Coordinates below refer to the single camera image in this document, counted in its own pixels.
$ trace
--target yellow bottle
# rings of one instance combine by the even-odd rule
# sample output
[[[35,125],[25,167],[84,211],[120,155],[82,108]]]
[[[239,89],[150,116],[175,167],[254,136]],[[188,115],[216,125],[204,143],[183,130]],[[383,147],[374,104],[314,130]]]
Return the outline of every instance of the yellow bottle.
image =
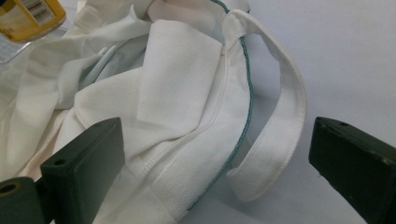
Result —
[[[0,0],[0,33],[14,42],[40,38],[65,18],[57,0]]]

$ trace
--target fabric handle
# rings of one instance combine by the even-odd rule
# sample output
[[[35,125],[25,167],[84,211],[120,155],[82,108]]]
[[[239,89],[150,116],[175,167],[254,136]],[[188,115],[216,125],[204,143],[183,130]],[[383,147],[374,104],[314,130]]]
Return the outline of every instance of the fabric handle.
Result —
[[[241,10],[229,13],[240,36],[256,34],[262,37],[280,67],[280,96],[276,109],[259,137],[242,160],[227,177],[233,191],[242,201],[259,198],[288,164],[300,139],[306,114],[303,78],[289,54],[268,30]]]

